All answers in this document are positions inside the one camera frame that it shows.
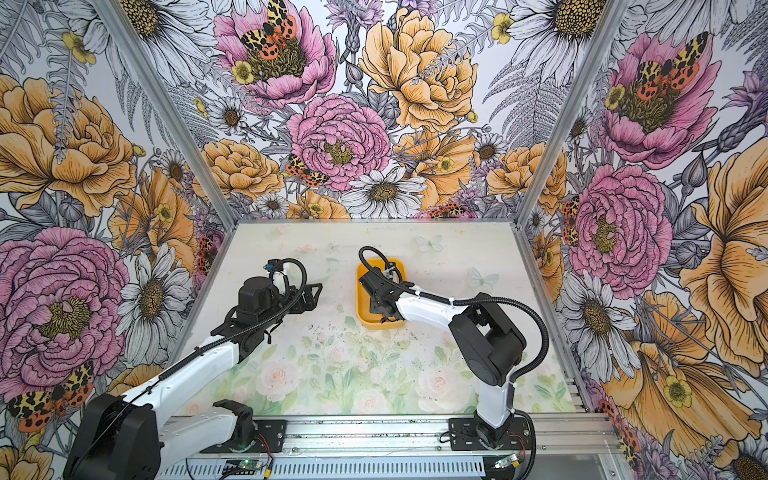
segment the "yellow tray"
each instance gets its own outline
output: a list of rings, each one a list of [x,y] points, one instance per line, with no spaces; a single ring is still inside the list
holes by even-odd
[[[394,262],[395,266],[397,266],[398,270],[400,270],[400,273],[402,274],[402,279],[406,279],[406,267],[402,264],[400,260],[397,260],[396,258],[390,258],[390,262]],[[368,260],[368,263],[371,264],[372,267],[378,267],[382,270],[384,270],[384,260],[380,258],[372,258]],[[362,263],[357,266],[357,277],[355,278],[355,281],[357,281],[361,276],[363,276],[365,273],[368,272],[368,269],[366,269],[366,266]],[[382,323],[382,314],[380,313],[371,313],[371,296],[366,292],[364,288],[362,288],[362,285],[360,285],[360,282],[357,282],[357,319],[360,320],[362,323],[362,326],[366,327],[370,330],[388,330],[388,329],[396,329],[400,328],[401,326],[405,325],[406,323],[402,320],[397,320],[395,322],[384,322]]]

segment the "red wire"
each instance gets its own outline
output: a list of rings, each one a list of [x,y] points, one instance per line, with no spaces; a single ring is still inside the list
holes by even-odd
[[[510,433],[509,436],[511,437],[517,437],[518,442],[520,442],[520,448],[523,451],[523,456],[520,458],[521,460],[525,460],[525,443],[523,443],[523,439],[520,435],[517,435],[515,433]]]

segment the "purple flower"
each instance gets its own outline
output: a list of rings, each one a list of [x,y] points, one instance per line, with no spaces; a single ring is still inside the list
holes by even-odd
[[[0,394],[50,392],[91,362],[104,373],[123,351],[115,335],[128,269],[81,230],[48,228],[0,245]]]
[[[611,88],[605,99],[602,118],[592,129],[598,144],[615,151],[628,162],[643,162],[657,170],[671,164],[698,140],[717,112],[707,108],[710,90],[720,70],[720,62],[710,65],[712,38],[699,57],[700,70],[680,90],[659,88],[650,99],[638,96],[637,69],[645,61],[664,64],[685,45],[672,45],[672,39],[660,43],[642,34],[619,62],[619,70],[608,79]]]
[[[422,15],[434,15],[437,13],[435,0],[402,0],[402,6],[418,10]]]
[[[657,178],[639,165],[616,171],[602,165],[579,203],[579,243],[570,255],[574,271],[599,277],[622,300],[642,293],[667,261],[672,244]]]
[[[337,94],[314,98],[286,124],[293,154],[310,170],[330,177],[331,190],[346,192],[349,182],[389,162],[386,126],[371,108]]]
[[[336,30],[340,25],[357,24],[368,30],[382,21],[382,0],[329,0],[328,25]]]
[[[245,16],[232,12],[232,17],[214,19],[216,48],[223,52],[219,63],[232,70],[233,85],[245,90],[245,108],[258,114],[307,101],[330,90],[336,80],[336,46],[331,34],[323,36],[306,7],[299,13],[287,0],[286,7],[296,22],[296,37],[279,47],[277,57],[270,60],[249,55],[240,41],[243,34],[263,29],[267,8],[256,14],[249,7]]]

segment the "floral tabletop mat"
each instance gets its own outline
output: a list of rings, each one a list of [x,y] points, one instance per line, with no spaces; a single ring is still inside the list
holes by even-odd
[[[180,415],[195,415],[224,398],[246,403],[258,415],[473,412],[478,380],[449,333],[421,323],[372,331],[356,318],[355,269],[363,245],[399,258],[408,280],[426,290],[456,297],[485,291],[538,310],[506,223],[251,223],[235,235],[183,353],[221,323],[243,281],[264,275],[270,258],[301,260],[323,292],[314,311],[286,317],[271,345],[265,341],[246,362],[220,375]],[[507,312],[528,340],[524,359],[532,359],[541,345],[535,324],[514,308]],[[518,384],[518,409],[574,411],[551,350]]]

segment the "black cable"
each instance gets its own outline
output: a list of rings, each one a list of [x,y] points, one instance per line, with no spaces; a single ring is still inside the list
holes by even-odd
[[[190,459],[185,458],[184,464],[187,466],[187,475],[189,475],[190,480],[194,480],[194,477],[192,476],[192,471],[190,470]]]
[[[528,413],[523,412],[522,410],[515,410],[515,415],[520,415],[522,418],[528,421],[528,430],[531,431],[531,438],[533,439],[533,445],[531,445],[531,456],[528,457],[528,462],[525,464],[525,470],[523,471],[522,477],[518,478],[518,480],[525,480],[531,473],[531,470],[533,469],[533,463],[536,461],[536,449],[538,448],[538,445],[536,445],[536,428],[533,425],[533,419]]]
[[[224,343],[231,342],[236,338],[247,335],[248,333],[254,332],[258,329],[262,329],[266,325],[269,325],[270,323],[274,322],[276,319],[283,318],[290,311],[290,309],[292,309],[293,306],[299,302],[299,299],[302,296],[304,288],[306,287],[306,268],[304,268],[304,265],[302,265],[302,263],[296,259],[286,258],[279,261],[274,266],[274,268],[276,269],[277,267],[279,267],[284,263],[293,263],[294,265],[299,267],[299,270],[301,270],[301,285],[299,286],[299,289],[296,291],[296,295],[291,299],[291,301],[289,301],[283,308],[278,310],[277,313],[273,314],[272,316],[270,316],[269,318],[261,322],[258,322],[255,325],[249,326],[246,329],[242,329],[238,333],[234,333],[228,337],[218,339],[215,342],[208,343],[205,346],[196,347],[192,353],[185,356],[183,359],[179,360],[178,362],[173,364],[171,367],[169,367],[167,370],[162,372],[159,375],[160,380],[165,380],[166,378],[175,374],[176,372],[184,368],[186,365],[188,365],[192,360],[196,359],[198,356],[203,355],[205,352],[215,349],[216,347],[223,345]]]
[[[383,253],[381,253],[374,247],[363,247],[359,250],[357,254],[358,257],[360,258],[360,263],[362,263],[365,266],[365,268],[368,269],[369,272],[372,272],[375,275],[377,275],[380,279],[384,280],[384,282],[389,284],[391,287],[401,290],[402,292],[405,292],[405,293],[410,293],[411,295],[417,295],[422,298],[426,298],[428,300],[434,300],[436,302],[444,303],[446,305],[451,304],[451,300],[443,296],[435,295],[429,292],[417,293],[415,290],[411,288],[404,287],[398,283],[393,282],[390,278],[384,275],[381,270],[373,268],[371,264],[368,263],[368,260],[366,260],[364,255],[365,252],[373,252],[379,257],[382,257],[383,259],[385,259],[385,262],[384,262],[385,265],[391,263],[389,262],[389,259],[387,259]],[[514,382],[518,377],[523,376],[524,374],[530,372],[531,370],[535,369],[537,366],[541,365],[542,362],[544,362],[544,358],[547,356],[547,352],[549,351],[549,333],[547,331],[547,326],[544,323],[544,320],[541,319],[541,317],[538,315],[538,313],[536,313],[535,310],[533,310],[530,306],[525,305],[523,302],[519,302],[517,300],[513,300],[511,298],[506,298],[503,296],[454,300],[453,305],[472,306],[472,305],[479,305],[481,303],[500,303],[502,305],[510,305],[517,309],[522,310],[523,312],[527,313],[528,316],[530,316],[534,322],[536,322],[536,326],[538,327],[539,333],[541,334],[541,349],[539,350],[538,355],[536,356],[536,358],[533,359],[532,362],[523,366],[519,370],[515,370],[509,377],[509,382]]]

